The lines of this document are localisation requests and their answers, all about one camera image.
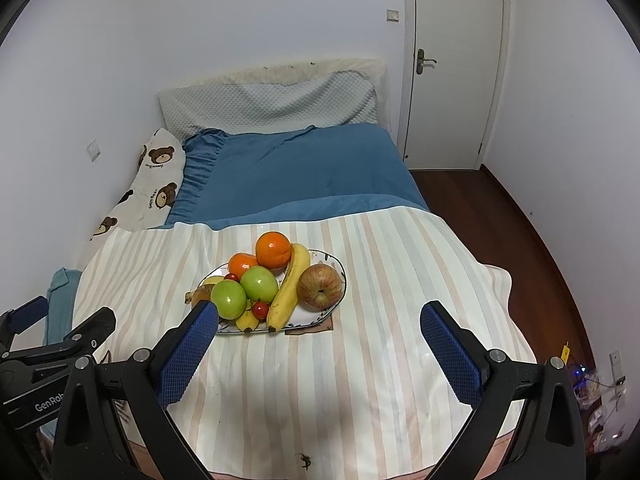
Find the small banana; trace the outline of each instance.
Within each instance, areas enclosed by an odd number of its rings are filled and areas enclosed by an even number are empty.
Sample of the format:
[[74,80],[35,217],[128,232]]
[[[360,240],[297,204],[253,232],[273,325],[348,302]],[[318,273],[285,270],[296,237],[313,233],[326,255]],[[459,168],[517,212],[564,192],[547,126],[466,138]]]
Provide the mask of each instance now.
[[245,310],[242,315],[236,319],[236,326],[243,332],[249,333],[258,327],[258,319],[251,312],[251,309]]
[[291,260],[287,275],[276,297],[273,298],[267,314],[269,332],[281,330],[291,317],[298,303],[298,279],[310,264],[311,257],[307,248],[301,244],[291,244]]
[[202,282],[202,285],[200,285],[196,290],[192,290],[190,292],[187,292],[184,295],[184,303],[186,303],[186,304],[191,303],[191,306],[196,306],[198,301],[200,301],[200,300],[208,300],[209,299],[209,295],[211,294],[211,289],[213,288],[213,286],[215,284],[221,282],[224,279],[225,279],[224,276],[209,276],[207,279],[205,279]]

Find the wall socket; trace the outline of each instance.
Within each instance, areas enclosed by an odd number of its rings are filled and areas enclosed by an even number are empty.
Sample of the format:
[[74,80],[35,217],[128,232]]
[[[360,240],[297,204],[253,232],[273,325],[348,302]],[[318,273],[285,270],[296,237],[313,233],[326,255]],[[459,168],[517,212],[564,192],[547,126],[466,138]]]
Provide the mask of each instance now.
[[[620,350],[616,350],[609,354],[609,359],[611,361],[611,373],[613,375],[613,383],[616,384],[622,377],[625,376],[625,373],[622,371],[622,358],[620,357]],[[614,399],[616,401],[616,410],[620,411],[625,407],[625,388],[624,384],[620,384],[620,386],[616,386],[614,389]]]
[[393,10],[393,9],[387,9],[386,10],[386,20],[388,22],[399,22],[400,21],[400,11],[399,10]]
[[94,162],[95,159],[100,156],[100,146],[98,146],[98,141],[96,139],[89,142],[86,147],[86,152],[89,154],[91,162]]

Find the white plate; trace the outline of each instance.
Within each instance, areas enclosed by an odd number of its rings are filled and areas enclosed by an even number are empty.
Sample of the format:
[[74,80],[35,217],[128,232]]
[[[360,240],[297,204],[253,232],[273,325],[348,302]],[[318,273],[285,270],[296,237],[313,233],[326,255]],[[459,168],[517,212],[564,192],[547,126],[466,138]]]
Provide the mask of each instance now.
[[[309,249],[309,256],[311,256],[311,265],[314,264],[326,264],[332,266],[340,276],[340,280],[342,281],[342,296],[338,303],[324,309],[321,311],[313,310],[311,307],[306,306],[305,304],[299,302],[296,307],[293,309],[293,313],[289,318],[289,322],[285,325],[283,330],[289,330],[291,328],[308,328],[310,326],[315,326],[317,324],[322,323],[327,317],[331,315],[331,313],[338,308],[340,302],[344,298],[344,293],[347,291],[347,276],[344,273],[344,267],[340,263],[340,260],[335,256],[332,256],[329,253],[325,253],[324,251],[319,251],[315,249]],[[206,280],[211,276],[225,276],[228,274],[228,264],[224,264],[219,266],[216,270],[212,270],[209,274],[207,274],[201,281]],[[274,273],[276,280],[278,281],[278,286],[282,285],[284,281],[284,277],[286,276],[286,270],[280,269],[276,270]],[[265,322],[261,322],[258,327],[250,332],[251,334],[255,334],[257,332],[268,332],[267,324]],[[218,325],[218,333],[223,334],[243,334],[233,321],[228,321],[226,319],[220,319],[220,323]]]

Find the yellow tag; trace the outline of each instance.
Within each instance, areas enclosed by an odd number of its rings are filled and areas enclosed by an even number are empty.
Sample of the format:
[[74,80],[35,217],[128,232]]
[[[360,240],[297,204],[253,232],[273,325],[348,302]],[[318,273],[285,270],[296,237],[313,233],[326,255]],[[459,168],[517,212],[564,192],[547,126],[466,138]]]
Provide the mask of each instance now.
[[565,365],[566,365],[566,362],[569,360],[569,352],[570,352],[570,350],[569,350],[568,345],[569,345],[569,342],[567,341],[566,345],[564,345],[562,347],[562,355],[560,356],[560,358],[562,359],[562,362],[564,362]]

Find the green apple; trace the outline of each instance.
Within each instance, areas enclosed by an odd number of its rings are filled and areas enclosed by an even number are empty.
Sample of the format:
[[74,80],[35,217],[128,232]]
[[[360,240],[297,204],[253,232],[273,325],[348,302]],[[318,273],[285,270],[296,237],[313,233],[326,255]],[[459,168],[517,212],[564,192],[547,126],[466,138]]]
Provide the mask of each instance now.
[[276,277],[269,269],[259,266],[251,267],[245,272],[240,278],[240,285],[251,301],[271,303],[278,292]]
[[211,290],[211,303],[218,308],[222,319],[235,319],[244,313],[246,294],[244,288],[233,280],[223,280]]

